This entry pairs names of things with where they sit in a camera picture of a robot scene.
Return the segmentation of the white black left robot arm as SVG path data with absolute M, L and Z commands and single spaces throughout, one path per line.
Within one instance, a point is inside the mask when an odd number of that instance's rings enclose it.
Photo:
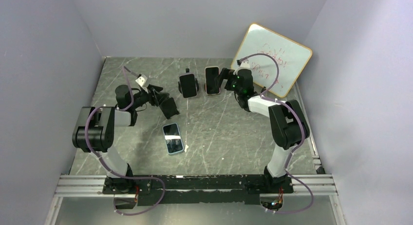
M 73 145 L 94 155 L 104 166 L 106 178 L 103 194 L 148 193 L 152 180 L 145 176 L 135 179 L 130 165 L 113 147 L 115 127 L 133 127 L 137 121 L 137 108 L 150 104 L 159 107 L 166 119 L 179 114 L 175 100 L 162 87 L 149 85 L 115 89 L 117 104 L 108 107 L 82 107 L 72 134 Z

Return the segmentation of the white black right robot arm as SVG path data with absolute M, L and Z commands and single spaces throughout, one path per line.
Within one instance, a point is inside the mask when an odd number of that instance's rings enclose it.
M 263 188 L 269 193 L 274 193 L 290 177 L 287 168 L 293 153 L 309 137 L 308 124 L 300 104 L 296 100 L 284 102 L 256 92 L 249 69 L 235 71 L 223 68 L 213 79 L 213 87 L 219 89 L 224 80 L 227 81 L 225 89 L 234 92 L 242 109 L 269 118 L 276 146 L 270 162 L 264 168 Z

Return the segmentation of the white cased phone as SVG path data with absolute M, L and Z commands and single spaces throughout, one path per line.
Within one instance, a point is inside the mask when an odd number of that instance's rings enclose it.
M 220 93 L 220 87 L 217 86 L 216 78 L 219 76 L 219 67 L 212 66 L 205 68 L 205 91 L 208 95 Z

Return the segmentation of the black folding phone stand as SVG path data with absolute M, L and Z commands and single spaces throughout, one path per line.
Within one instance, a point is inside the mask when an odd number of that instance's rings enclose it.
M 177 110 L 177 106 L 175 103 L 174 98 L 170 97 L 164 100 L 160 105 L 159 105 L 162 113 L 164 114 L 166 119 L 172 118 L 174 115 L 180 114 L 179 111 Z

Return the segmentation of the blue cased phone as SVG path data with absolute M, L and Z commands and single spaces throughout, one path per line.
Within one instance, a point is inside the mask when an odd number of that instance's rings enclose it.
M 162 131 L 169 155 L 180 154 L 185 150 L 185 145 L 177 123 L 163 126 Z

